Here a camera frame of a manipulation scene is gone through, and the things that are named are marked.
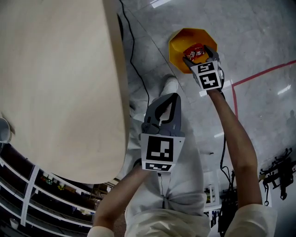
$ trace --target tabletop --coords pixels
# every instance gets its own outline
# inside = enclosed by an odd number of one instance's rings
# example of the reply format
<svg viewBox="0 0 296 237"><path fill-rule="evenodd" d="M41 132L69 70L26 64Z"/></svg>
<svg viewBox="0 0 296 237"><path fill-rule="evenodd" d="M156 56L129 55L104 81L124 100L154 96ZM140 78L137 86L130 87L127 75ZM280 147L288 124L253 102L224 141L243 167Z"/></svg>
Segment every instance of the tabletop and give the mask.
<svg viewBox="0 0 296 237"><path fill-rule="evenodd" d="M47 172L107 182L124 162L129 98L112 0L0 3L0 111Z"/></svg>

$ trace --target orange bowl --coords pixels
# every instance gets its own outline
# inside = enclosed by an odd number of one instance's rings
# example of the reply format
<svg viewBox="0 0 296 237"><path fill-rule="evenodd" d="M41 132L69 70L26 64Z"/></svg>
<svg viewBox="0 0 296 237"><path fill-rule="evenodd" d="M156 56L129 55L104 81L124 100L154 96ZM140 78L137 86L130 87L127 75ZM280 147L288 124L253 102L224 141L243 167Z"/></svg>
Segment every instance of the orange bowl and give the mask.
<svg viewBox="0 0 296 237"><path fill-rule="evenodd" d="M181 72L189 74L192 73L186 64L183 62L184 51L190 46L201 43L207 45L217 51L218 45L213 38L203 29L183 28L175 33L169 41L169 58L170 62L174 64ZM205 63L209 55L205 53L201 57L195 59L194 63Z"/></svg>

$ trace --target forearm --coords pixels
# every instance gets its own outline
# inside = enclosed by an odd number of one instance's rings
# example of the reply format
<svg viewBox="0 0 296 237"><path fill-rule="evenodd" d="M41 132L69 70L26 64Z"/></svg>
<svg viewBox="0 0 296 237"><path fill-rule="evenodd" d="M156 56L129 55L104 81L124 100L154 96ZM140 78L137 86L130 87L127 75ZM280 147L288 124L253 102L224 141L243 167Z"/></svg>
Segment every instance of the forearm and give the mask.
<svg viewBox="0 0 296 237"><path fill-rule="evenodd" d="M243 167L257 169L256 153L245 129L220 92L213 90L209 95L221 120L234 171Z"/></svg>
<svg viewBox="0 0 296 237"><path fill-rule="evenodd" d="M93 226L104 226L113 229L114 222L124 212L135 192L151 171L141 166L134 168L125 176L100 202Z"/></svg>
<svg viewBox="0 0 296 237"><path fill-rule="evenodd" d="M234 168L239 208L262 204L258 184L257 157L252 142L220 92L209 93L224 130L231 163Z"/></svg>

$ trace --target foot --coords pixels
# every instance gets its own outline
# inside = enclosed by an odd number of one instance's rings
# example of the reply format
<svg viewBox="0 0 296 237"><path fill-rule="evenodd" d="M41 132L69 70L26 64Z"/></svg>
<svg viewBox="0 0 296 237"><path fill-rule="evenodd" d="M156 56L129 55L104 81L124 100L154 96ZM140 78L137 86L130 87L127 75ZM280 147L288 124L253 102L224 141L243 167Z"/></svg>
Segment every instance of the foot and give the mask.
<svg viewBox="0 0 296 237"><path fill-rule="evenodd" d="M163 87L163 90L160 94L160 96L170 94L170 93L176 93L178 90L179 82L176 77L171 76L167 79L165 86Z"/></svg>

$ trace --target gray floor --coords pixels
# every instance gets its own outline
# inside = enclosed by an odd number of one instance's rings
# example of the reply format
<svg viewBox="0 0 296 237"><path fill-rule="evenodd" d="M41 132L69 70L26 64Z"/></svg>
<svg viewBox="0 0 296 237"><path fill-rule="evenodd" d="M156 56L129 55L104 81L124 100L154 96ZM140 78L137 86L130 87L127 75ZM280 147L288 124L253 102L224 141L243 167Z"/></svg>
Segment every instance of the gray floor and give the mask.
<svg viewBox="0 0 296 237"><path fill-rule="evenodd" d="M223 136L218 115L192 75L178 71L168 60L168 40L183 27L205 29L218 43L228 87L224 93L234 111L231 83L296 59L296 2L294 0L170 0L154 8L152 0L123 0L136 38L134 64L148 92L157 97L164 75L175 75L188 99L186 115L205 171L219 168ZM145 112L147 96L129 63L132 40L119 0L116 8L124 26L130 100ZM235 86L239 120L257 152L259 165L296 144L296 64ZM230 165L226 152L225 164ZM221 176L221 184L226 179Z"/></svg>

